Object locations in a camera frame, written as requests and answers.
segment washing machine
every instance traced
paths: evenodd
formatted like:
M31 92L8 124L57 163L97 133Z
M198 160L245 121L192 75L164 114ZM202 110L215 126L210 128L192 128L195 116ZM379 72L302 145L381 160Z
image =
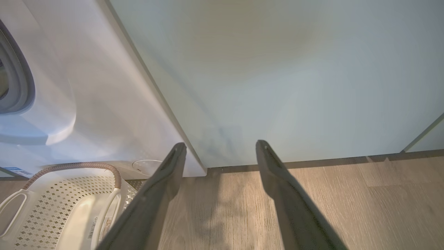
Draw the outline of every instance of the washing machine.
M0 167L99 161L144 179L184 141L184 176L206 175L106 1L0 0L0 20Z

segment round washing machine window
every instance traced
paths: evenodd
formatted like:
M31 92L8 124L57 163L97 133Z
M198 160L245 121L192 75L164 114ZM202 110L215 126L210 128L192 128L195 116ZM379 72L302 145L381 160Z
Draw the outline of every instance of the round washing machine window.
M0 20L0 114L27 108L35 96L31 70L19 46Z

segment white plastic basket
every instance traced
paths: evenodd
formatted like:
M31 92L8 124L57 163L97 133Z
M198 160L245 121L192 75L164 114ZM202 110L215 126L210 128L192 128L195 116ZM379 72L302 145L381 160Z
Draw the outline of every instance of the white plastic basket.
M135 194L109 164L44 169L1 203L0 249L94 250Z

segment white plastic container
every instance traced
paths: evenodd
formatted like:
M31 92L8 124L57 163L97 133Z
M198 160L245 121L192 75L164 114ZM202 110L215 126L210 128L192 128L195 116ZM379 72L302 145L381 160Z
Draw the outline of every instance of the white plastic container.
M135 194L109 164L44 169L1 203L0 249L93 250Z

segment washing machine door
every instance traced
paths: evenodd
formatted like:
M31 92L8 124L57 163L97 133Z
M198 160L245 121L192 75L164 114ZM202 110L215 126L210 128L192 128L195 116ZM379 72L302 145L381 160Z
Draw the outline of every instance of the washing machine door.
M50 145L75 122L75 99L51 43L22 1L0 8L0 142Z

